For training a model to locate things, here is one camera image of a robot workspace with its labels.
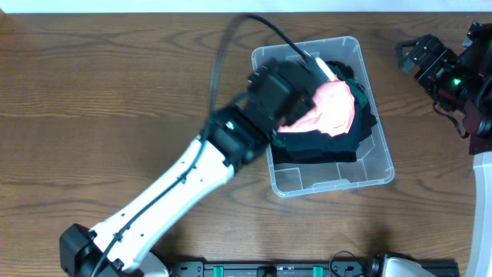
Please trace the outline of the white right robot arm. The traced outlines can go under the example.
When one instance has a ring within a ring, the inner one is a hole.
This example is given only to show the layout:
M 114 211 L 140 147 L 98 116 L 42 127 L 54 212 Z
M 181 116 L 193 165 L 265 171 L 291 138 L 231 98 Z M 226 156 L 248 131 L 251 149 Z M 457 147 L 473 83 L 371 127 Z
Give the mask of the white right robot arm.
M 474 158 L 476 206 L 467 276 L 491 274 L 491 25 L 473 22 L 456 54 L 431 34 L 396 46 L 400 69 L 419 70 L 415 79 L 433 100 L 434 111 L 451 119 L 458 134 L 469 139 Z

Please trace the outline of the green cloth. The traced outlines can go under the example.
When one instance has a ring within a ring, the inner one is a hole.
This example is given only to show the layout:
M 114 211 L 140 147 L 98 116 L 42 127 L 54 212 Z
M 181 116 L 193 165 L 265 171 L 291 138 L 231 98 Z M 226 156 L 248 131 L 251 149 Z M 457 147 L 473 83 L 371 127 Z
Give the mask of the green cloth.
M 293 125 L 279 127 L 276 147 L 290 152 L 355 152 L 371 134 L 377 121 L 352 67 L 336 61 L 328 61 L 327 66 L 334 73 L 334 81 L 315 92 L 312 110 Z

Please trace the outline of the black sparkly towel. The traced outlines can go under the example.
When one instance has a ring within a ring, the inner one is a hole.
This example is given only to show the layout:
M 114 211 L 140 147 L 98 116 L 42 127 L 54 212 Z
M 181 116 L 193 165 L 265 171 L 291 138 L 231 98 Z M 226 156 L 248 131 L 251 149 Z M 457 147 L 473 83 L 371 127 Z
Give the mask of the black sparkly towel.
M 326 152 L 322 150 L 304 150 L 289 152 L 284 148 L 279 148 L 271 143 L 271 151 L 274 164 L 319 164 L 331 162 L 355 162 L 357 160 L 355 152 Z

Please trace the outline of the pink cloth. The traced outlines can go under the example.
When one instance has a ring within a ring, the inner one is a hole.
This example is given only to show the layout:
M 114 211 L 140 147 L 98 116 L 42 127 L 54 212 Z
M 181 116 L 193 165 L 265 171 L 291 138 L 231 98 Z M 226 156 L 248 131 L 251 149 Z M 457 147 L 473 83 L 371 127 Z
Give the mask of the pink cloth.
M 355 118 L 355 98 L 345 81 L 334 81 L 320 86 L 313 97 L 315 107 L 293 125 L 281 126 L 280 133 L 319 131 L 335 137 L 349 133 Z

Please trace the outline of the clear plastic storage bin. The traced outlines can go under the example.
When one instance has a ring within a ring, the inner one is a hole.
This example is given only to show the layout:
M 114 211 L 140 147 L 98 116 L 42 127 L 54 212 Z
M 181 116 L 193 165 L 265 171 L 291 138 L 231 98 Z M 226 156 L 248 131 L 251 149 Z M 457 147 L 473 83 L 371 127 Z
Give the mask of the clear plastic storage bin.
M 395 176 L 394 165 L 387 146 L 380 117 L 359 41 L 352 36 L 299 42 L 297 46 L 314 57 L 342 62 L 352 67 L 354 79 L 364 87 L 371 114 L 376 125 L 371 134 L 360 142 L 355 162 L 319 162 L 314 164 L 277 164 L 277 156 L 267 147 L 266 156 L 273 191 L 280 197 L 295 197 L 319 192 L 358 189 L 384 185 Z

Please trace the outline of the black cloth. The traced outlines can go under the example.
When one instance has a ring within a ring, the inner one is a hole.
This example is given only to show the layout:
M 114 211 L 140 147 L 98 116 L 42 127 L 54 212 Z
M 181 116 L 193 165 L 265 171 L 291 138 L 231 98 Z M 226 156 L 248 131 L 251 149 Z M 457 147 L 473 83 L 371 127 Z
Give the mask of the black cloth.
M 338 61 L 328 61 L 326 64 L 339 80 L 347 83 L 352 95 L 358 100 L 361 106 L 360 141 L 364 141 L 372 135 L 372 127 L 377 124 L 377 119 L 371 113 L 369 99 L 365 94 L 366 88 L 355 79 L 354 70 L 349 65 Z

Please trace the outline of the dark navy cloth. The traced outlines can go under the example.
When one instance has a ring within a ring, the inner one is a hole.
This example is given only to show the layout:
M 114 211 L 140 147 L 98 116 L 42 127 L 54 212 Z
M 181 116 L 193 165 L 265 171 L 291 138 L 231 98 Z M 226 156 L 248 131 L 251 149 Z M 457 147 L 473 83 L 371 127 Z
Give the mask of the dark navy cloth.
M 336 136 L 320 131 L 302 133 L 278 133 L 272 145 L 284 148 L 289 152 L 304 150 L 322 150 L 326 152 L 355 152 L 359 147 L 362 135 L 362 111 L 358 100 L 354 103 L 354 121 L 348 133 Z

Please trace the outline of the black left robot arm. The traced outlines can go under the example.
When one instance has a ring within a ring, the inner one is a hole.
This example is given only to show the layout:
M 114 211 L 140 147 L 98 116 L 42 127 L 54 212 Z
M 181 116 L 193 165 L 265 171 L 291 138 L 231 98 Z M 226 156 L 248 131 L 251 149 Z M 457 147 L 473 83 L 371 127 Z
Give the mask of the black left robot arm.
M 271 59 L 249 77 L 241 108 L 233 100 L 211 113 L 182 156 L 138 197 L 87 229 L 74 224 L 59 239 L 61 269 L 69 276 L 168 274 L 151 254 L 156 242 L 194 205 L 225 185 L 314 107 L 316 90 L 334 80 L 320 58 Z

